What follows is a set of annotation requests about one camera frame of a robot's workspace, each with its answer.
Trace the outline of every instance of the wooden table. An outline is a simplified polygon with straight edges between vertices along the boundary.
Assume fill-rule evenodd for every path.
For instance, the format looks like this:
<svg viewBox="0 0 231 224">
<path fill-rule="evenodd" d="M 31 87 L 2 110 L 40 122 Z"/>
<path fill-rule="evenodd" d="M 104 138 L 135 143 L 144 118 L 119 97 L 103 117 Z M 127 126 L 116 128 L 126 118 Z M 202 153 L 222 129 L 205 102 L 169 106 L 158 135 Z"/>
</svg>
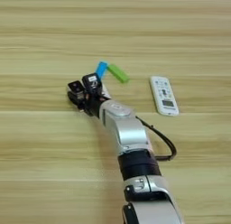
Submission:
<svg viewBox="0 0 231 224">
<path fill-rule="evenodd" d="M 131 77 L 106 75 L 113 98 L 177 146 L 160 166 L 186 223 L 231 223 L 230 15 L 230 0 L 0 0 L 0 223 L 122 223 L 110 136 L 66 98 L 99 61 Z M 156 112 L 152 75 L 179 117 Z"/>
</svg>

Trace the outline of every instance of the wire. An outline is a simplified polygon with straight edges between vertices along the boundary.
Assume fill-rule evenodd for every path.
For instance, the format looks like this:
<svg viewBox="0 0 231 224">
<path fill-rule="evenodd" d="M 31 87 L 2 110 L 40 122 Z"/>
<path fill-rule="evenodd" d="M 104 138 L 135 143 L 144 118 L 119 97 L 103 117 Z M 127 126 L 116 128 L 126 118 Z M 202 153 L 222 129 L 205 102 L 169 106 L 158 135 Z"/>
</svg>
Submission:
<svg viewBox="0 0 231 224">
<path fill-rule="evenodd" d="M 136 117 L 137 119 L 139 119 L 141 121 L 141 123 L 143 124 L 143 126 L 148 127 L 150 130 L 152 130 L 156 135 L 158 135 L 163 142 L 170 148 L 171 150 L 171 155 L 157 155 L 156 156 L 156 160 L 157 161 L 170 161 L 172 160 L 176 154 L 177 154 L 177 149 L 174 145 L 174 143 L 167 137 L 165 136 L 163 133 L 161 133 L 160 131 L 158 131 L 156 128 L 154 128 L 154 126 L 150 126 L 148 123 L 146 123 L 145 121 L 143 121 L 140 117 Z"/>
</svg>

